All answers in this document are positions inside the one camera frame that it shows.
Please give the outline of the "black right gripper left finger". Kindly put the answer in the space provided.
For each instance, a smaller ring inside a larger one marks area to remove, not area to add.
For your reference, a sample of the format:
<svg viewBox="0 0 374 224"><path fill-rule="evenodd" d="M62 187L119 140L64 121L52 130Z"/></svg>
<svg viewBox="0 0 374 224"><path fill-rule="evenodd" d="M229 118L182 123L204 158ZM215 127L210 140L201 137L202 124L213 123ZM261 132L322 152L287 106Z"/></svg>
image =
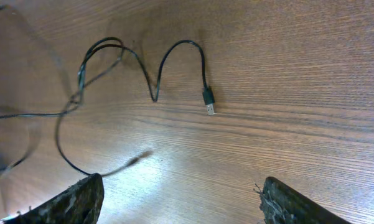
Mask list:
<svg viewBox="0 0 374 224"><path fill-rule="evenodd" d="M103 178L95 173L79 180L52 199L5 224L96 224L104 199Z"/></svg>

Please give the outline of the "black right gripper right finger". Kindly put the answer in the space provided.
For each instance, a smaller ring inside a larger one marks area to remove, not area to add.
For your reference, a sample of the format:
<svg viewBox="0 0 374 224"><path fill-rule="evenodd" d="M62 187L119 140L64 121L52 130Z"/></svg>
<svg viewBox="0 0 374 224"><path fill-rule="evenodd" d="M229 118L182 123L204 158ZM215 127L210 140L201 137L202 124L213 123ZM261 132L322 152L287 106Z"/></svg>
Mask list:
<svg viewBox="0 0 374 224"><path fill-rule="evenodd" d="M275 177L256 187L266 224L350 224Z"/></svg>

